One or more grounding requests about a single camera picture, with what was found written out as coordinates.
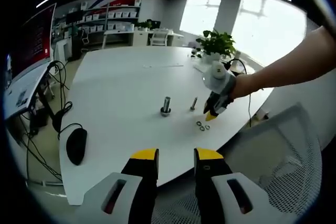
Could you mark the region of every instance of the computer mouse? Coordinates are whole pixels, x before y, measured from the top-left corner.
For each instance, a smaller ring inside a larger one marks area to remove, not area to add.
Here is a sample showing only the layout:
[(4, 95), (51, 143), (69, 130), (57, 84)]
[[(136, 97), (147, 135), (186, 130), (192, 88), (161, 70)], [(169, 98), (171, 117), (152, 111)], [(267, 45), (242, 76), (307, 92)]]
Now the computer mouse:
[(67, 154), (74, 165), (80, 165), (84, 158), (88, 132), (82, 128), (75, 129), (67, 140)]

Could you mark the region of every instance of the white cabinet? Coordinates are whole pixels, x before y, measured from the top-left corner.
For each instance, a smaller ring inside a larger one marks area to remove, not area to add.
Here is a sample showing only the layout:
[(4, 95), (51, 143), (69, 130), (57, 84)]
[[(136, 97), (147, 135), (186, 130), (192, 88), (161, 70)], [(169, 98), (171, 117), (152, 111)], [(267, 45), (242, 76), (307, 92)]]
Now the white cabinet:
[(134, 31), (132, 46), (147, 46), (148, 33), (145, 31)]
[(178, 35), (168, 36), (167, 45), (171, 47), (182, 47), (183, 46), (183, 36), (178, 36)]

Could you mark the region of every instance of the human arm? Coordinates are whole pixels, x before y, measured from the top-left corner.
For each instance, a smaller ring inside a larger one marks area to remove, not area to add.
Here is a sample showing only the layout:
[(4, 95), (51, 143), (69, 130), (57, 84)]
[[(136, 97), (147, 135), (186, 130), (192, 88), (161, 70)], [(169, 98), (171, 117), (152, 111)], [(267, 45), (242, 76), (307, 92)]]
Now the human arm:
[(322, 26), (293, 51), (254, 74), (240, 75), (231, 98), (262, 88), (281, 87), (316, 79), (336, 67), (336, 42)]

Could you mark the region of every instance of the window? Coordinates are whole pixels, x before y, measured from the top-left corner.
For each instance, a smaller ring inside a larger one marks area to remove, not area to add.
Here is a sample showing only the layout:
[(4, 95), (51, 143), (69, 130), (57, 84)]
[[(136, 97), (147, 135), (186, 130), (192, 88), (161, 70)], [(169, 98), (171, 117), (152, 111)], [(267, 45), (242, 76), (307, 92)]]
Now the window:
[(215, 26), (221, 0), (187, 0), (180, 30), (190, 34), (203, 35)]
[(232, 37), (238, 50), (267, 66), (304, 39), (306, 24), (306, 13), (287, 2), (241, 0)]

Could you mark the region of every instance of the cable on floor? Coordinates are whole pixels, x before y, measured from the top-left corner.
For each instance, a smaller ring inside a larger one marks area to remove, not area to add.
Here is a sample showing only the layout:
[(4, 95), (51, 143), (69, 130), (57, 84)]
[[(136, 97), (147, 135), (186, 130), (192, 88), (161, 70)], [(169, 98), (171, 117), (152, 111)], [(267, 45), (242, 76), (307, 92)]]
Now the cable on floor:
[[(61, 68), (58, 64), (61, 64), (63, 66), (64, 69), (64, 79), (62, 78), (62, 72), (61, 72)], [(61, 130), (61, 123), (62, 123), (62, 118), (63, 116), (72, 108), (73, 103), (71, 101), (66, 102), (66, 95), (65, 95), (65, 82), (67, 79), (67, 70), (65, 68), (65, 65), (61, 62), (61, 61), (53, 61), (50, 64), (50, 68), (49, 70), (55, 67), (58, 71), (59, 74), (59, 80), (54, 77), (59, 83), (60, 83), (60, 110), (55, 114), (54, 119), (53, 119), (53, 127), (57, 132), (60, 132)]]
[[(58, 63), (60, 63), (62, 65), (63, 69), (64, 69), (64, 80), (62, 80), (61, 69), (57, 65)], [(55, 68), (58, 70), (59, 80), (57, 80), (53, 75), (51, 75), (51, 76), (53, 76), (54, 79), (56, 79), (56, 81), (58, 81), (60, 83), (60, 88), (61, 88), (61, 90), (60, 90), (60, 94), (61, 94), (61, 96), (60, 96), (60, 99), (61, 99), (61, 110), (58, 111), (55, 114), (55, 117), (57, 118), (57, 120), (55, 122), (53, 121), (54, 128), (58, 129), (58, 131), (57, 131), (58, 132), (57, 139), (59, 140), (61, 133), (65, 129), (67, 129), (67, 128), (71, 127), (71, 126), (74, 126), (74, 125), (77, 125), (77, 126), (79, 126), (81, 128), (83, 128), (83, 126), (80, 123), (70, 123), (69, 125), (67, 125), (63, 129), (61, 129), (61, 120), (62, 120), (63, 116), (72, 108), (73, 103), (71, 101), (65, 102), (66, 101), (66, 96), (65, 96), (64, 87), (66, 87), (65, 82), (67, 80), (67, 70), (65, 68), (65, 65), (61, 61), (54, 61), (53, 66), (55, 66)]]
[[(228, 61), (227, 64), (230, 64), (232, 61), (239, 61), (243, 67), (244, 67), (244, 71), (245, 71), (245, 74), (247, 74), (247, 71), (246, 71), (246, 67), (245, 67), (245, 64), (240, 60), (240, 59), (232, 59), (230, 61)], [(252, 127), (252, 122), (251, 122), (251, 112), (250, 112), (250, 107), (251, 107), (251, 94), (249, 95), (249, 98), (248, 98), (248, 116), (249, 116), (249, 125), (250, 125), (250, 128)]]
[(24, 119), (30, 121), (30, 119), (29, 119), (28, 117), (24, 116), (23, 114), (21, 114), (21, 116), (22, 116)]
[[(23, 138), (22, 139), (20, 139), (20, 141), (21, 141), (21, 143), (27, 148), (27, 151), (28, 152), (30, 152), (31, 153), (31, 155), (40, 163), (40, 164), (42, 164), (43, 165), (43, 167), (45, 168), (45, 169), (47, 169), (55, 178), (57, 178), (59, 181), (62, 181), (62, 179), (60, 178), (61, 177), (61, 175), (58, 173), (58, 172), (56, 172), (53, 168), (51, 168), (48, 164), (47, 164), (47, 162), (46, 162), (46, 160), (44, 159), (44, 157), (41, 155), (41, 153), (39, 152), (39, 150), (38, 150), (38, 148), (37, 148), (37, 146), (35, 145), (35, 143), (34, 143), (34, 141), (32, 140), (32, 138), (30, 137), (30, 135), (29, 135), (29, 133), (28, 133), (28, 131), (27, 131), (27, 128), (26, 128), (26, 126), (25, 126), (25, 124), (24, 124), (24, 122), (22, 121), (22, 119), (20, 118), (20, 120), (21, 120), (21, 123), (22, 123), (22, 125), (23, 125), (23, 127), (24, 127), (24, 129), (25, 129), (25, 133), (24, 133), (24, 135), (27, 135), (27, 137), (28, 137), (28, 142), (27, 142), (27, 144), (29, 145), (29, 142), (31, 141), (32, 143), (33, 143), (33, 145), (35, 146), (35, 149), (37, 150), (37, 153), (41, 156), (41, 158), (42, 158), (42, 161), (41, 161), (41, 159), (29, 148), (29, 146), (25, 143), (25, 141), (23, 140)], [(29, 172), (28, 172), (28, 162), (27, 162), (27, 178), (29, 179)]]

